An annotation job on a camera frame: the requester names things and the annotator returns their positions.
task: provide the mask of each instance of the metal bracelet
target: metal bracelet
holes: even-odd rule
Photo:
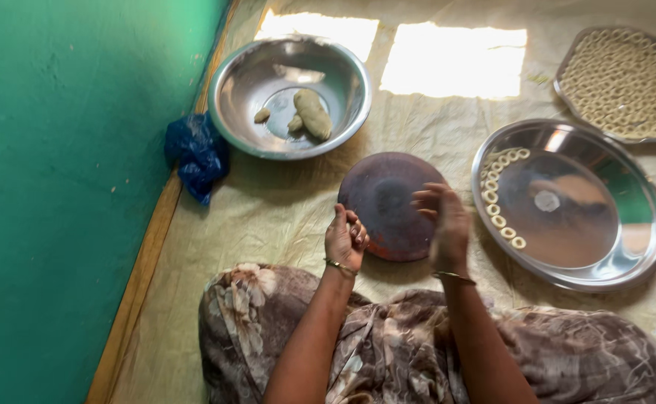
[[[336,268],[338,268],[339,270],[345,270],[345,271],[348,271],[348,273],[350,273],[350,274],[353,275],[353,276],[357,276],[357,275],[358,275],[358,271],[353,271],[353,270],[351,270],[349,267],[346,267],[345,265],[341,264],[340,262],[333,261],[333,260],[330,260],[330,259],[328,259],[328,258],[324,258],[323,261],[325,261],[326,264],[328,264],[328,265],[330,265],[330,266],[332,266],[332,267],[336,267]]]
[[[475,280],[472,280],[470,278],[466,278],[464,276],[460,276],[455,272],[434,271],[434,272],[431,273],[431,275],[434,276],[435,278],[438,278],[438,279],[440,279],[440,275],[446,275],[446,276],[449,276],[449,277],[457,278],[457,279],[459,279],[463,282],[466,282],[470,285],[477,285]]]

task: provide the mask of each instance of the woman's right hand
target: woman's right hand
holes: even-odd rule
[[[446,183],[424,185],[425,190],[413,193],[411,205],[436,225],[430,262],[437,270],[466,275],[470,216]]]

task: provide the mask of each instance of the lap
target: lap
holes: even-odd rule
[[[318,287],[295,268],[239,264],[199,305],[210,402],[259,403],[270,372]],[[327,403],[468,403],[442,293],[409,290],[386,303],[355,294],[341,328]],[[656,404],[656,342],[614,315],[527,307],[491,310],[543,403]]]

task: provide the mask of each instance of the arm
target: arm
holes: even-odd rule
[[[431,264],[438,271],[468,277],[467,241],[470,216],[458,195],[445,184],[426,184],[413,194],[413,206],[436,222]],[[505,348],[474,285],[441,277],[450,327],[473,404],[537,404],[538,399]]]
[[[358,271],[369,240],[358,216],[336,205],[335,218],[326,230],[326,257]],[[354,275],[326,266],[308,309],[273,368],[263,395],[265,404],[324,402],[335,342],[354,284]]]

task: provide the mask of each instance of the blue plastic bag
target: blue plastic bag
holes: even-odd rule
[[[198,202],[211,201],[213,182],[228,174],[228,144],[208,115],[191,114],[169,124],[163,153],[179,161],[179,177]]]

